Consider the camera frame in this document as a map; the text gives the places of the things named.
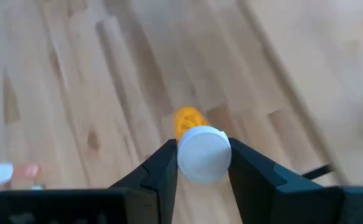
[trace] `hardwood floor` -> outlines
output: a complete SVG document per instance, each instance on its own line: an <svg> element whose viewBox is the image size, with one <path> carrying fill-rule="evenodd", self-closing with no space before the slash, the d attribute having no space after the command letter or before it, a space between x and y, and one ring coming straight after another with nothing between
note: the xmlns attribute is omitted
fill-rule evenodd
<svg viewBox="0 0 363 224"><path fill-rule="evenodd" d="M297 173L327 164L250 23L229 0L0 0L0 162L41 164L47 189L107 187L192 105ZM180 175L174 223L240 222L227 177Z"/></svg>

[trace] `small white object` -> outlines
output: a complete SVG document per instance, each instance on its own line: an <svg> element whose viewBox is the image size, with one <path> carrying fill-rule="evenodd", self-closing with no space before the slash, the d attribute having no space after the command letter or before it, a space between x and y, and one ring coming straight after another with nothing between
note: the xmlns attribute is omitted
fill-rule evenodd
<svg viewBox="0 0 363 224"><path fill-rule="evenodd" d="M196 126L185 132L177 145L177 164L190 180L202 183L221 179L231 163L227 135L210 126Z"/></svg>
<svg viewBox="0 0 363 224"><path fill-rule="evenodd" d="M32 186L31 189L32 190L43 190L43 187L42 186L39 186L39 185L35 185L35 186Z"/></svg>
<svg viewBox="0 0 363 224"><path fill-rule="evenodd" d="M0 163L0 185L8 183L13 173L14 166L10 162Z"/></svg>

